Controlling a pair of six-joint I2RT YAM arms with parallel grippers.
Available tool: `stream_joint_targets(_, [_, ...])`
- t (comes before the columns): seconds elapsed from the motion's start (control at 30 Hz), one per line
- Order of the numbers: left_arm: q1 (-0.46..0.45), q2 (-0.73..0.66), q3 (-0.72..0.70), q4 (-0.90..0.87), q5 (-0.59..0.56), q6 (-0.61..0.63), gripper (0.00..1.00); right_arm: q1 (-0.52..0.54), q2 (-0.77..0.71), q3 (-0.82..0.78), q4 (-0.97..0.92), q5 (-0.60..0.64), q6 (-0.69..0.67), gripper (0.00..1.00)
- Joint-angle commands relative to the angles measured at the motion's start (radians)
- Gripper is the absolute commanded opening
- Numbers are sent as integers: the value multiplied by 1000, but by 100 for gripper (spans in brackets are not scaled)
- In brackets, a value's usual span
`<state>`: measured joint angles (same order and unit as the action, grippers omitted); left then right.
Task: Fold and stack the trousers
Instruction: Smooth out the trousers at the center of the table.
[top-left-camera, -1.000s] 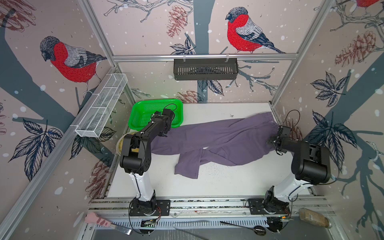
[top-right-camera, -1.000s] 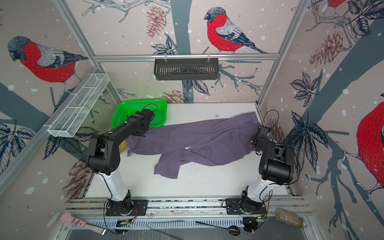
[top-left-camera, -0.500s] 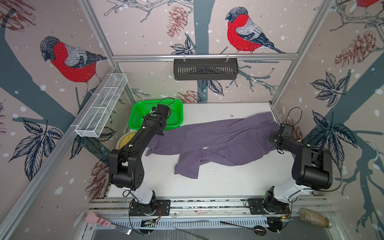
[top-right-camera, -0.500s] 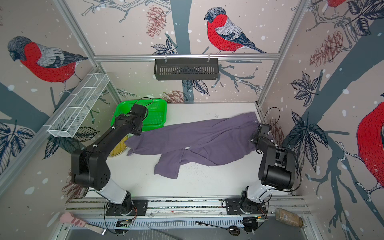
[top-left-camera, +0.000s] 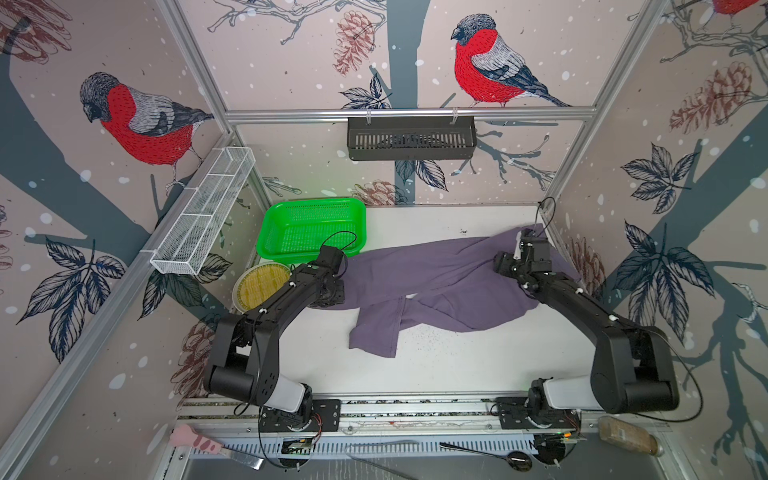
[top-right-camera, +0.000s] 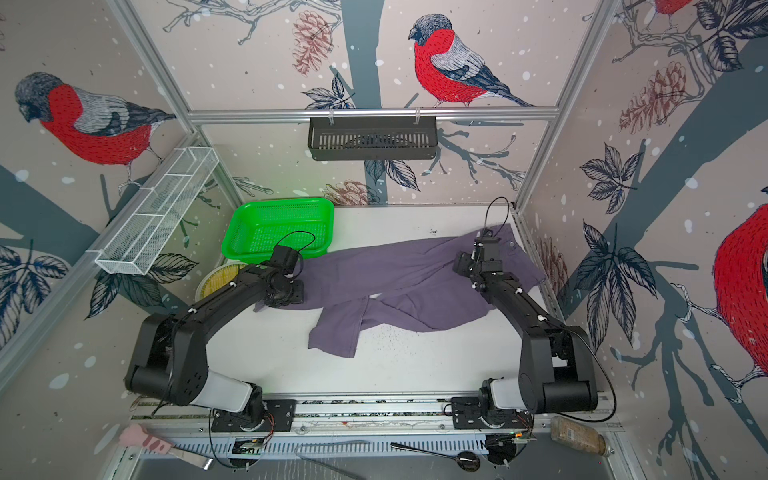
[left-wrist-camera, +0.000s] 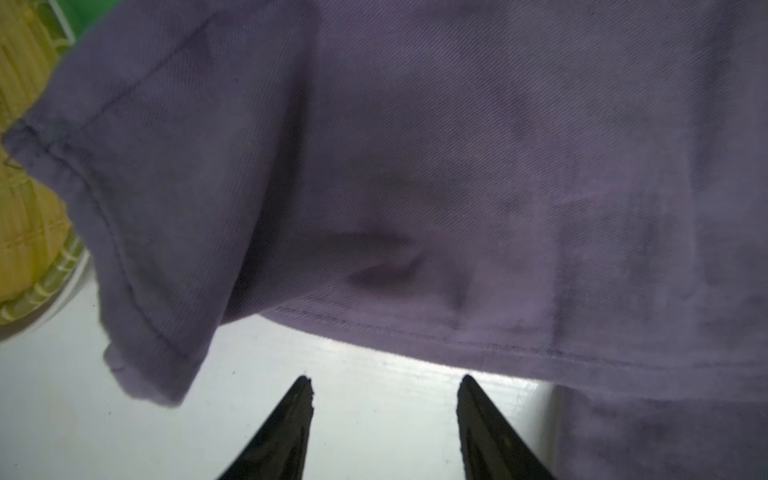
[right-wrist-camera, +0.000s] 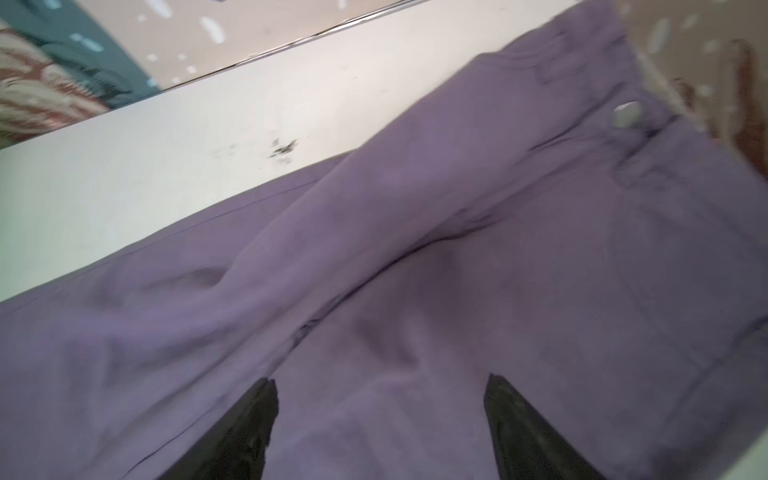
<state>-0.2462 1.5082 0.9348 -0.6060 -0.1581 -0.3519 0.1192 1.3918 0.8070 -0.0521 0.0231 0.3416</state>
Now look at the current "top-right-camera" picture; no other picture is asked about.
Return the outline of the purple trousers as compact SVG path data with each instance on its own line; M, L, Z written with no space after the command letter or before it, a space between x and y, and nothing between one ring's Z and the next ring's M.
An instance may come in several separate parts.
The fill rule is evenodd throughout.
M453 263L477 234L426 238L340 250L305 262L297 310L317 309L308 346L354 357L362 331L389 325L407 331L445 331L486 316L493 307Z

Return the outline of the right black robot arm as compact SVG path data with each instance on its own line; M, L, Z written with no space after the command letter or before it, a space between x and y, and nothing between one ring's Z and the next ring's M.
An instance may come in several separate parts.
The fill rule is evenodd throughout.
M501 240L485 228L470 253L461 252L453 270L499 310L521 339L518 391L534 414L592 411L598 404L593 359L579 327L554 321L503 270Z

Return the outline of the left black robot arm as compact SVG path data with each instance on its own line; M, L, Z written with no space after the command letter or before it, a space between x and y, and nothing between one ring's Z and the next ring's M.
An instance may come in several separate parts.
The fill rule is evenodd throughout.
M228 284L176 315L152 314L139 329L125 388L177 406L198 406L262 417L262 390L209 367L208 342L240 313L255 305L271 308L303 302L303 282L294 271L301 254L274 247L271 257L241 268Z

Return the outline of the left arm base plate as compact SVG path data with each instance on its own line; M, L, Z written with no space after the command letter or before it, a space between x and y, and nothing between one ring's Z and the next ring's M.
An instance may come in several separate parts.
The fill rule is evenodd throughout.
M294 399L262 400L243 412L214 410L213 433L288 432L291 430L297 402Z

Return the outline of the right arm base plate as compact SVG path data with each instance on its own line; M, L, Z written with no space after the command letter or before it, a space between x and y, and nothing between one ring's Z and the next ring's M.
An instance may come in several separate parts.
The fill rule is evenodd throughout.
M530 430L533 423L525 410L499 410L478 397L452 397L445 414L451 417L454 430Z

